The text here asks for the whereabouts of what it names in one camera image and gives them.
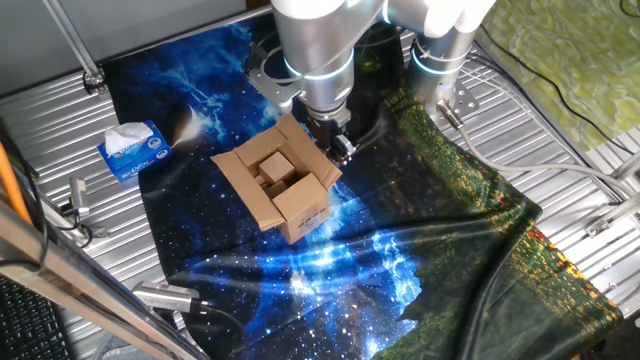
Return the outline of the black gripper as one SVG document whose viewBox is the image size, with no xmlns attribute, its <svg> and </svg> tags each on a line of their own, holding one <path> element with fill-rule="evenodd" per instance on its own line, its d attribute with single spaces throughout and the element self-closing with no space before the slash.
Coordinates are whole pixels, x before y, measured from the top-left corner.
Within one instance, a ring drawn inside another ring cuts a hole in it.
<svg viewBox="0 0 640 360">
<path fill-rule="evenodd" d="M 340 126 L 334 120 L 312 120 L 312 135 L 321 150 L 328 150 L 327 155 L 336 166 L 344 166 L 345 159 L 351 159 L 356 147 L 347 138 L 346 126 Z"/>
</svg>

